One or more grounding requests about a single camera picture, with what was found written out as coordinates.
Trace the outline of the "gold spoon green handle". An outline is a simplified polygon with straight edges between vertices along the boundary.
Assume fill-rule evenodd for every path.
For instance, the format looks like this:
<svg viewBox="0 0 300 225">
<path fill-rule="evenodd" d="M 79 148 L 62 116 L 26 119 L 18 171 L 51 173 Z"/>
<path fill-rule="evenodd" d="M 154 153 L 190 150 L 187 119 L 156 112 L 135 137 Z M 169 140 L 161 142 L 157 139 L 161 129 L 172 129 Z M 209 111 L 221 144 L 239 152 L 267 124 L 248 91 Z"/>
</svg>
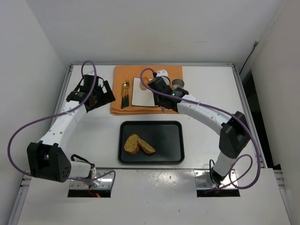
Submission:
<svg viewBox="0 0 300 225">
<path fill-rule="evenodd" d="M 129 80 L 126 80 L 125 81 L 125 97 L 124 97 L 124 106 L 125 107 L 128 107 L 129 106 L 129 93 L 128 93 L 128 90 L 129 90 Z"/>
</svg>

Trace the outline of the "sesame bread roll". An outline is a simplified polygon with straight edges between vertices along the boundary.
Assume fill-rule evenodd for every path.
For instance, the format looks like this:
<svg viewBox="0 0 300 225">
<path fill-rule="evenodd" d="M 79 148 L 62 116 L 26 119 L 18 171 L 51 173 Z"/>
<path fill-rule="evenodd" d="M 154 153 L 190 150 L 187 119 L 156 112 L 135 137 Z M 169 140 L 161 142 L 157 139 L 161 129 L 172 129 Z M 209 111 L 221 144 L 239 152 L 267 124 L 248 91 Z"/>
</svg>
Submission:
<svg viewBox="0 0 300 225">
<path fill-rule="evenodd" d="M 143 77 L 142 78 L 142 82 L 140 82 L 140 88 L 142 90 L 147 90 L 147 86 L 148 86 L 148 82 L 149 82 L 149 78 L 148 77 Z"/>
</svg>

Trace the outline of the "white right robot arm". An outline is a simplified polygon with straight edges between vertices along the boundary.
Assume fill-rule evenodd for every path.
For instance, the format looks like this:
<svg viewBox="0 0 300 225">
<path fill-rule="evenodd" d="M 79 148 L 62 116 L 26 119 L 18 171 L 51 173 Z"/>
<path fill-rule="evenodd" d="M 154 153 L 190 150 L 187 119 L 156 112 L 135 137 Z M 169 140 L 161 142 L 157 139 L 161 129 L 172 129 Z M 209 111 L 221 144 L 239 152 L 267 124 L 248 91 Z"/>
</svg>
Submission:
<svg viewBox="0 0 300 225">
<path fill-rule="evenodd" d="M 155 90 L 153 93 L 155 105 L 190 116 L 219 135 L 220 154 L 210 169 L 210 179 L 212 183 L 220 185 L 250 141 L 249 135 L 232 116 L 201 106 L 193 95 L 182 88 L 171 88 L 165 80 L 166 71 L 160 70 L 152 74 L 153 79 L 148 82 L 148 87 Z"/>
</svg>

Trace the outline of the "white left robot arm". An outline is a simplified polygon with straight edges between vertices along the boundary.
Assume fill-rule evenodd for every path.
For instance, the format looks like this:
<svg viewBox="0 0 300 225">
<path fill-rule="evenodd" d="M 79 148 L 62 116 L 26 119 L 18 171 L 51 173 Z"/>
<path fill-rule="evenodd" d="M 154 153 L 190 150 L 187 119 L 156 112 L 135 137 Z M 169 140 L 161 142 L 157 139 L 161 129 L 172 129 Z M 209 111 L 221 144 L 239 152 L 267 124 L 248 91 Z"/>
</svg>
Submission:
<svg viewBox="0 0 300 225">
<path fill-rule="evenodd" d="M 76 88 L 67 96 L 59 116 L 49 131 L 37 142 L 30 143 L 27 155 L 30 174 L 35 178 L 65 182 L 74 179 L 84 182 L 96 180 L 96 167 L 81 158 L 68 159 L 66 145 L 79 121 L 89 112 L 115 101 L 108 81 L 101 77 L 83 75 Z"/>
</svg>

